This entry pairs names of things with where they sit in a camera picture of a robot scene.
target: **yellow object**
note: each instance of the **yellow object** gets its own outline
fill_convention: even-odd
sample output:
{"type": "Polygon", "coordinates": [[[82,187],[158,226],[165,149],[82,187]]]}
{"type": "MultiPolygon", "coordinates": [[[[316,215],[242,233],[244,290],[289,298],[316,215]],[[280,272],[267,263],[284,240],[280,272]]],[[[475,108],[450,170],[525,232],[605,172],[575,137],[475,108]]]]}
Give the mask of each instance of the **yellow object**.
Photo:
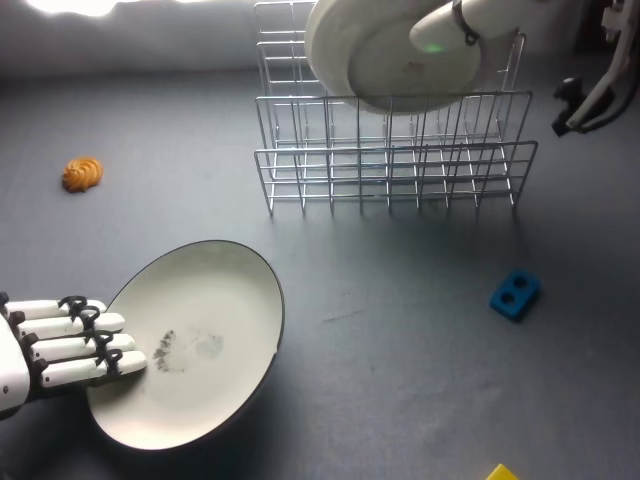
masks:
{"type": "Polygon", "coordinates": [[[67,191],[86,192],[102,179],[102,165],[93,157],[78,157],[71,160],[62,174],[62,185],[67,191]]]}
{"type": "Polygon", "coordinates": [[[518,478],[509,471],[507,467],[500,464],[496,467],[487,480],[518,480],[518,478]]]}

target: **green light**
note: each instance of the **green light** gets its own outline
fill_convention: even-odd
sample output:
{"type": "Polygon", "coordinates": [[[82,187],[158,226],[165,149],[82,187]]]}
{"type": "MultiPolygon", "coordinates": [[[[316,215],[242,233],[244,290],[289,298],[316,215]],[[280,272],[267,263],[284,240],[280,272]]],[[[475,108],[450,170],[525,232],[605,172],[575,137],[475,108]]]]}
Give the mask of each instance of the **green light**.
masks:
{"type": "Polygon", "coordinates": [[[427,53],[440,53],[444,51],[444,48],[442,48],[437,43],[430,43],[429,45],[424,47],[424,51],[427,53]]]}

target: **gray table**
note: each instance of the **gray table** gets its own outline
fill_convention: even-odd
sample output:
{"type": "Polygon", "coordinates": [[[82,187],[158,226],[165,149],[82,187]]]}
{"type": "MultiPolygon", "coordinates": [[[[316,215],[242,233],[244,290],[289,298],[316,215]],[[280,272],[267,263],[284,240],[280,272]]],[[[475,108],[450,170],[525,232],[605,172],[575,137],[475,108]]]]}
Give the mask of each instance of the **gray table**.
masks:
{"type": "Polygon", "coordinates": [[[0,95],[0,285],[14,297],[111,300],[189,242],[245,243],[277,271],[286,331],[249,411],[169,454],[103,438],[81,398],[0,424],[17,477],[637,478],[640,470],[640,106],[612,128],[555,138],[549,95],[584,64],[525,65],[525,138],[540,141],[518,221],[487,202],[427,210],[281,205],[255,173],[255,73],[7,85],[0,95]],[[104,183],[65,194],[68,159],[104,183]],[[515,266],[544,295],[524,323],[487,307],[515,266]],[[47,450],[40,468],[33,452],[47,450]]]}

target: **plate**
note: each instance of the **plate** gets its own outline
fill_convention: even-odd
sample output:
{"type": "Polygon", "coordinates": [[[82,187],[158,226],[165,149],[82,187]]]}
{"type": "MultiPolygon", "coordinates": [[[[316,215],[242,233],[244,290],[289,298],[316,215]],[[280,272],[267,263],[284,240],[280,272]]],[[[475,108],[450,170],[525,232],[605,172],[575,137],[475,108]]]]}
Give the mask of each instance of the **plate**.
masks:
{"type": "Polygon", "coordinates": [[[145,267],[108,311],[147,355],[142,378],[87,390],[97,424],[144,450],[192,442],[242,411],[264,381],[284,328],[269,264],[227,241],[174,250],[145,267]]]}
{"type": "Polygon", "coordinates": [[[514,33],[449,52],[421,52],[411,28],[441,0],[319,0],[305,34],[305,54],[314,74],[335,96],[360,97],[368,110],[441,108],[506,66],[514,33]]]}

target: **blue block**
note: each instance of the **blue block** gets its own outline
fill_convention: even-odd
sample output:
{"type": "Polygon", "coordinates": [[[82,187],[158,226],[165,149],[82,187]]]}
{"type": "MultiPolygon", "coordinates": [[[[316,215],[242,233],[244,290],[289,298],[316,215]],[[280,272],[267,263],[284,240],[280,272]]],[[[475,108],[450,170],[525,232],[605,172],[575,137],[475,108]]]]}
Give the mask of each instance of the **blue block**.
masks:
{"type": "Polygon", "coordinates": [[[510,320],[520,320],[540,291],[540,282],[525,270],[514,270],[491,295],[489,305],[510,320]]]}

